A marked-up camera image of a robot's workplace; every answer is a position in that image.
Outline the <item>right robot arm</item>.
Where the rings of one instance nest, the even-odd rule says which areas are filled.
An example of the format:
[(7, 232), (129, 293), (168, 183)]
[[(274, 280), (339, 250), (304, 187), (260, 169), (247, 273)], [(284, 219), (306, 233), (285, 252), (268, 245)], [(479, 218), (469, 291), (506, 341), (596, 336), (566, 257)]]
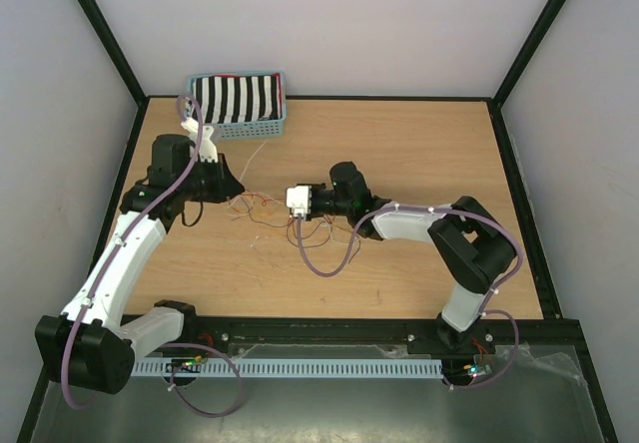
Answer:
[(339, 274), (358, 236), (434, 245), (453, 278), (453, 290), (436, 319), (436, 339), (446, 351), (461, 350), (470, 342), (471, 328), (484, 315), (490, 298), (523, 264), (522, 247), (513, 234), (471, 196), (438, 207), (410, 206), (374, 195), (353, 162), (335, 164), (329, 176), (330, 187), (298, 184), (286, 190), (286, 206), (296, 226), (344, 217), (352, 228), (344, 258), (332, 271), (314, 267), (299, 240), (307, 267), (320, 277)]

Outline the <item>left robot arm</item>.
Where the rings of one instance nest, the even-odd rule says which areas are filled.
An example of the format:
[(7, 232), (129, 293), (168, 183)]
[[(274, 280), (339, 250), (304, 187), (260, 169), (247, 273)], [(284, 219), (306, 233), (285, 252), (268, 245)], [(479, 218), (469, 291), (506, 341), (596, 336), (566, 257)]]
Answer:
[(157, 137), (147, 174), (123, 195), (112, 237), (86, 282), (60, 315), (44, 315), (36, 325), (48, 378), (67, 388), (116, 394), (135, 362), (156, 349), (167, 343), (181, 351), (194, 347), (200, 327), (193, 305), (161, 300), (128, 323), (124, 310), (186, 204), (223, 204), (244, 190), (211, 138)]

